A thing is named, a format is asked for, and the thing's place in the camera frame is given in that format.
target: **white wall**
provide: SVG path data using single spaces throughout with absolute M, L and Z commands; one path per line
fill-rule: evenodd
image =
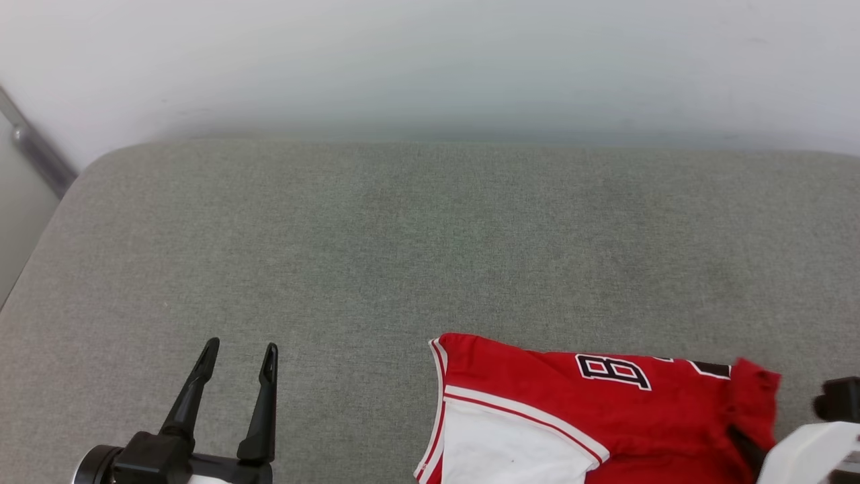
M 57 197 L 12 144 L 12 125 L 0 115 L 0 307 L 57 204 Z
M 0 84 L 83 168 L 287 133 L 860 153 L 857 0 L 0 0 Z

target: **black lettering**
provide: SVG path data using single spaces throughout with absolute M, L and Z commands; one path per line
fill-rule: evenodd
M 642 390 L 651 390 L 651 383 L 635 363 L 609 357 L 576 355 L 580 373 L 589 380 L 610 380 L 637 385 Z
M 693 365 L 693 368 L 696 369 L 699 375 L 714 376 L 715 378 L 722 378 L 723 380 L 730 379 L 732 375 L 732 367 L 727 364 L 693 361 L 690 361 L 690 364 Z

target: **gray cushion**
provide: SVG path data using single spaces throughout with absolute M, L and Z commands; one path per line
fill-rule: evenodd
M 411 482 L 427 341 L 783 374 L 778 435 L 860 371 L 860 163 L 819 153 L 200 140 L 91 166 L 0 313 L 0 479 L 155 431 L 222 339 L 198 451 L 244 437 L 279 344 L 282 482 Z

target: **white jersey trim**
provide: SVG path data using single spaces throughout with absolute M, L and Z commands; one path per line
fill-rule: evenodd
M 433 433 L 430 434 L 430 442 L 427 444 L 427 450 L 424 456 L 418 463 L 418 467 L 412 475 L 419 484 L 427 484 L 430 476 L 439 461 L 442 458 L 442 449 L 444 447 L 444 439 L 442 438 L 442 420 L 445 417 L 445 372 L 448 370 L 448 353 L 439 342 L 439 339 L 431 339 L 428 343 L 430 350 L 433 352 L 433 362 L 436 364 L 436 381 L 437 381 L 437 400 L 436 400 L 436 420 L 433 422 Z
M 539 410 L 534 406 L 452 385 L 445 386 L 445 400 L 448 399 L 454 399 L 458 404 L 465 403 L 479 406 L 481 410 L 486 412 L 513 415 L 533 424 L 541 425 L 579 448 L 582 454 L 592 461 L 592 466 L 589 470 L 597 468 L 609 458 L 609 450 L 600 442 L 589 437 L 585 432 L 577 429 L 568 422 L 543 410 Z

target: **red jersey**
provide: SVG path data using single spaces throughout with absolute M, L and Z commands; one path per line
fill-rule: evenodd
M 747 484 L 728 427 L 775 444 L 779 375 L 747 360 L 539 353 L 456 333 L 430 346 L 439 404 L 420 484 Z

